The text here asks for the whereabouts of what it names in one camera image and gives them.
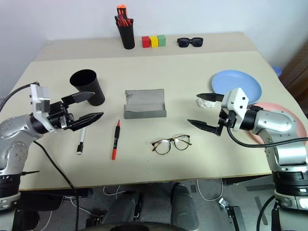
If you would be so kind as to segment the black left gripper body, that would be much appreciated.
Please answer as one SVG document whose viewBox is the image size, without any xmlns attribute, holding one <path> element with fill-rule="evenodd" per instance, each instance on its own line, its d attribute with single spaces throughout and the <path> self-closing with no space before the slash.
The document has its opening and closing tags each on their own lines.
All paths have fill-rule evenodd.
<svg viewBox="0 0 308 231">
<path fill-rule="evenodd" d="M 69 104 L 66 102 L 55 102 L 50 105 L 48 121 L 55 129 L 72 129 L 73 115 L 68 111 Z"/>
</svg>

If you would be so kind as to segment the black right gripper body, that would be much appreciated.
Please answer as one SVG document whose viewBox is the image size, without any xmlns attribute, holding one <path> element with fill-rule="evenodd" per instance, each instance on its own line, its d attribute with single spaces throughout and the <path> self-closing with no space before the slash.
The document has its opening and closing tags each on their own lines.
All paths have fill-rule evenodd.
<svg viewBox="0 0 308 231">
<path fill-rule="evenodd" d="M 216 135 L 220 136 L 224 127 L 233 128 L 235 122 L 236 122 L 236 113 L 234 111 L 225 112 L 223 109 L 221 109 L 219 113 Z"/>
</svg>

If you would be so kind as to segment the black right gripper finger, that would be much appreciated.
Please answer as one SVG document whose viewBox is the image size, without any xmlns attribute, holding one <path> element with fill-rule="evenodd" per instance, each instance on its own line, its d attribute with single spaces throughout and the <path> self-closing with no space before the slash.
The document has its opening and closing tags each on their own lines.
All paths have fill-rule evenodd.
<svg viewBox="0 0 308 231">
<path fill-rule="evenodd" d="M 210 126 L 206 122 L 199 121 L 199 120 L 191 120 L 191 119 L 188 119 L 187 121 L 200 130 L 204 130 L 204 131 L 207 131 L 213 134 L 217 133 L 218 128 L 214 126 Z"/>
<path fill-rule="evenodd" d="M 222 102 L 224 95 L 217 93 L 200 93 L 196 95 L 198 98 L 210 102 Z"/>
</svg>

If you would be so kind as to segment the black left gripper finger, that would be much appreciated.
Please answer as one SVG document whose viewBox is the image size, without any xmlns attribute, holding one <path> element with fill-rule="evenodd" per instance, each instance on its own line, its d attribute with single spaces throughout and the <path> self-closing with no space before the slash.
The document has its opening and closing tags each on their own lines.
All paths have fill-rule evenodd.
<svg viewBox="0 0 308 231">
<path fill-rule="evenodd" d="M 87 127 L 97 120 L 99 120 L 104 115 L 104 112 L 98 112 L 98 113 L 90 113 L 85 116 L 80 117 L 78 120 L 73 121 L 69 124 L 69 129 L 72 131 L 80 130 L 84 127 Z"/>
<path fill-rule="evenodd" d="M 64 105 L 71 105 L 74 103 L 80 103 L 83 101 L 87 101 L 94 95 L 95 93 L 91 91 L 81 91 L 81 92 L 71 94 L 69 96 L 62 97 L 61 100 Z"/>
</svg>

